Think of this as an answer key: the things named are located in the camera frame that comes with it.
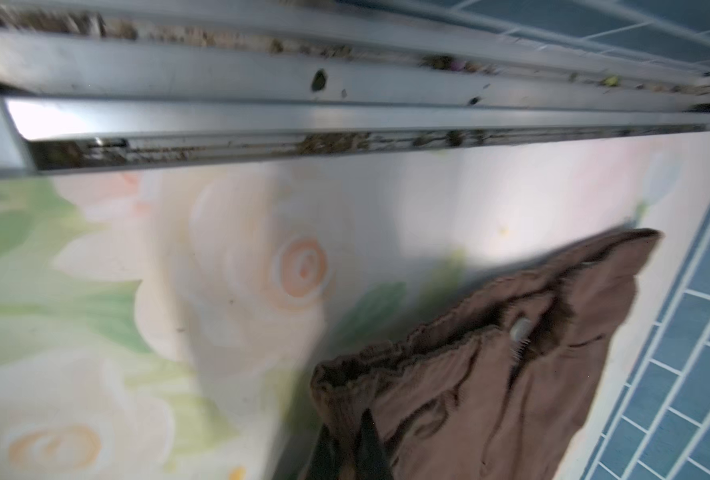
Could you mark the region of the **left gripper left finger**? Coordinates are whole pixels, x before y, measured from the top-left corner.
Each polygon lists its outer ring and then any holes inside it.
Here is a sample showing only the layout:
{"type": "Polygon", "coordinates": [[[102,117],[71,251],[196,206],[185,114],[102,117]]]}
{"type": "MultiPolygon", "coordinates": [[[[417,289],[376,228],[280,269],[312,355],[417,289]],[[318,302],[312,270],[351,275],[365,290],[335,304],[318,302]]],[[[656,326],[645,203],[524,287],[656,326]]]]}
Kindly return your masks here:
{"type": "Polygon", "coordinates": [[[304,480],[338,480],[342,454],[336,439],[326,425],[321,427],[303,473],[304,480]]]}

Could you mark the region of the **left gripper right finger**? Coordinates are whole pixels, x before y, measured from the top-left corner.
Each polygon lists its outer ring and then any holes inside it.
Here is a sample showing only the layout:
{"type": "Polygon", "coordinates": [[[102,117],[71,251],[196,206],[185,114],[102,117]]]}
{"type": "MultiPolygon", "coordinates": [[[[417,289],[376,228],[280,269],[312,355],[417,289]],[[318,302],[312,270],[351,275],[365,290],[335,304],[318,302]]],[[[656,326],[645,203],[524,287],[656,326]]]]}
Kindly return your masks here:
{"type": "Polygon", "coordinates": [[[394,479],[370,410],[366,410],[361,416],[355,455],[355,478],[357,480],[394,479]]]}

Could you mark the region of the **brown trousers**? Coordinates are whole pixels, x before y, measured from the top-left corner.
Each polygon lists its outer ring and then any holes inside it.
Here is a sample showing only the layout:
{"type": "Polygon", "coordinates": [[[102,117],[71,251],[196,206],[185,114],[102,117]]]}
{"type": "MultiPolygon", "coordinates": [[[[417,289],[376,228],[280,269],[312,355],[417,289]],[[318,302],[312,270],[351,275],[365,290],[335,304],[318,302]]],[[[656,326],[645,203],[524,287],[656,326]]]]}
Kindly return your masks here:
{"type": "Polygon", "coordinates": [[[406,337],[316,366],[310,394],[355,478],[370,410],[394,479],[550,479],[583,427],[636,277],[661,239],[624,229],[482,285],[406,337]]]}

